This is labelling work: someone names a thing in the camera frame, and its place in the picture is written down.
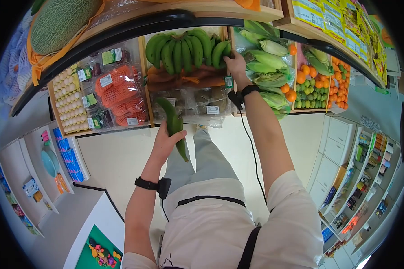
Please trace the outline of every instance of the hand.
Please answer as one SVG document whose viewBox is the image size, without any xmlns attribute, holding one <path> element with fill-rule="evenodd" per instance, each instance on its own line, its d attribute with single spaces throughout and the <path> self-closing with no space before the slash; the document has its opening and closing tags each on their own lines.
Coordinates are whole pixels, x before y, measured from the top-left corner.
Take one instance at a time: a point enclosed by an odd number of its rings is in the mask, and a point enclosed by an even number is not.
<svg viewBox="0 0 404 269">
<path fill-rule="evenodd" d="M 149 160 L 162 167 L 162 165 L 165 164 L 166 159 L 171 154 L 175 143 L 181 139 L 185 139 L 186 135 L 187 131 L 183 130 L 169 137 L 166 128 L 166 121 L 162 121 L 160 129 L 157 132 Z"/>
<path fill-rule="evenodd" d="M 226 62 L 227 70 L 231 73 L 233 79 L 237 84 L 238 91 L 241 91 L 246 86 L 251 85 L 251 81 L 246 75 L 246 61 L 237 51 L 232 50 L 234 59 L 224 56 L 223 59 Z"/>
</svg>

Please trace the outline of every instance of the left hand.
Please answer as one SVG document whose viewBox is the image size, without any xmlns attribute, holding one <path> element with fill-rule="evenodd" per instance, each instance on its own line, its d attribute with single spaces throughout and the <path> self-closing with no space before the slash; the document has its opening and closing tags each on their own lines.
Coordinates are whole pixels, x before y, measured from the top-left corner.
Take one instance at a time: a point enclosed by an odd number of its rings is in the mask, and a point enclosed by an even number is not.
<svg viewBox="0 0 404 269">
<path fill-rule="evenodd" d="M 163 164 L 165 164 L 166 159 L 171 154 L 175 143 L 185 138 L 186 135 L 187 131 L 183 130 L 169 137 L 166 128 L 166 121 L 162 121 L 160 129 L 158 130 L 156 139 L 154 141 L 150 159 L 162 166 Z"/>
</svg>

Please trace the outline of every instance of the grey pants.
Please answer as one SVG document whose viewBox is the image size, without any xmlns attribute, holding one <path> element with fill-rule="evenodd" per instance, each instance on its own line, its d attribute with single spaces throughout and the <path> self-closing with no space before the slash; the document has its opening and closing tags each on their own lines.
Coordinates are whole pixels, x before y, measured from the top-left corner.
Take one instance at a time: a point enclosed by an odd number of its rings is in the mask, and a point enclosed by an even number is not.
<svg viewBox="0 0 404 269">
<path fill-rule="evenodd" d="M 223 156 L 217 146 L 211 141 L 211 137 L 205 129 L 199 129 L 193 136 L 195 142 L 196 172 L 190 161 L 189 150 L 186 142 L 186 155 L 189 161 L 186 163 L 178 153 L 177 147 L 167 159 L 166 173 L 164 177 L 172 180 L 168 195 L 184 185 L 211 180 L 216 178 L 232 178 L 238 180 L 231 164 Z"/>
</svg>

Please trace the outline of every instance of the banana bunch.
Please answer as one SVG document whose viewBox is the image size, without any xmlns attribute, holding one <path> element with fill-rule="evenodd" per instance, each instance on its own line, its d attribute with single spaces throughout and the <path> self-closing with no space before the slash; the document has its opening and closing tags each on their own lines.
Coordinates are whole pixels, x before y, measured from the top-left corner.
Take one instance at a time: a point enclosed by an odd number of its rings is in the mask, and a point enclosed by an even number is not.
<svg viewBox="0 0 404 269">
<path fill-rule="evenodd" d="M 157 69 L 160 69 L 160 60 L 165 70 L 170 74 L 192 71 L 192 64 L 196 68 L 202 65 L 205 58 L 206 65 L 215 68 L 226 67 L 222 60 L 223 55 L 231 53 L 230 41 L 221 41 L 220 37 L 213 35 L 210 39 L 208 34 L 195 28 L 177 36 L 176 33 L 158 33 L 151 37 L 145 47 L 145 56 Z"/>
</svg>

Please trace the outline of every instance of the white shirt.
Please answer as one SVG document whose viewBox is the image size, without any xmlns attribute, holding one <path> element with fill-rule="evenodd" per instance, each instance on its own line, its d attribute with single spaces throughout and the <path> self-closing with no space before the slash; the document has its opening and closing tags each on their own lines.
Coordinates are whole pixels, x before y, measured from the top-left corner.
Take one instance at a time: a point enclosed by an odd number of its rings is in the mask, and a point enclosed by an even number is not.
<svg viewBox="0 0 404 269">
<path fill-rule="evenodd" d="M 268 222 L 257 237 L 250 268 L 317 268 L 323 236 L 316 206 L 295 171 L 288 171 L 268 192 Z M 197 195 L 232 197 L 245 202 L 241 182 L 212 179 L 180 187 L 164 201 L 169 218 L 157 266 L 150 259 L 126 253 L 124 269 L 236 269 L 255 228 L 252 214 L 237 203 L 202 199 L 176 207 Z"/>
</svg>

